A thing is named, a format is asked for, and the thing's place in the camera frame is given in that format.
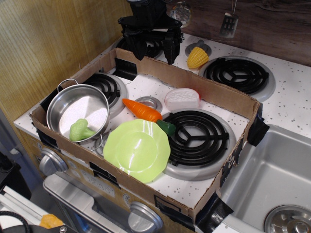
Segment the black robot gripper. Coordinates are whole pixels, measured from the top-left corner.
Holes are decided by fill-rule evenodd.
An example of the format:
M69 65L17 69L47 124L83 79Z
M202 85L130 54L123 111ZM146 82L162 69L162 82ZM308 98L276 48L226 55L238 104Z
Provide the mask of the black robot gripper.
M181 22L167 15L164 0L129 0L132 15L121 17L118 23L129 50L138 60L147 54L147 41L163 43L167 63L172 65L183 40Z

